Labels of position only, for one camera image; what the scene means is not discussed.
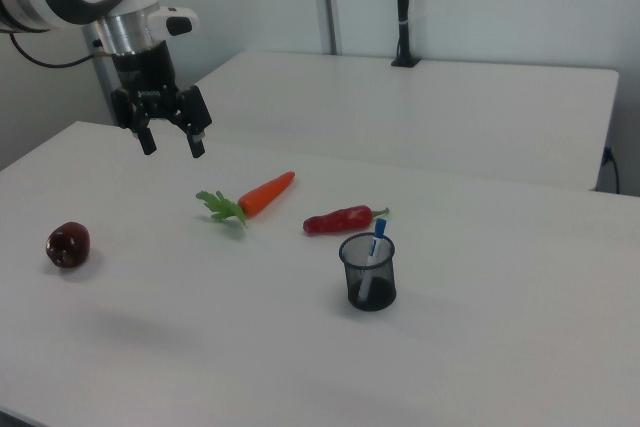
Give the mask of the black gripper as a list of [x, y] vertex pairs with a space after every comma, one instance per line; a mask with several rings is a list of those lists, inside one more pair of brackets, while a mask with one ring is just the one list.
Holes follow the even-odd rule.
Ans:
[[130, 130], [143, 153], [157, 149], [149, 129], [152, 119], [174, 115], [174, 124], [186, 135], [193, 158], [205, 153], [203, 138], [212, 118], [197, 86], [178, 93], [175, 69], [167, 43], [137, 53], [111, 57], [120, 86], [111, 92], [117, 125]]

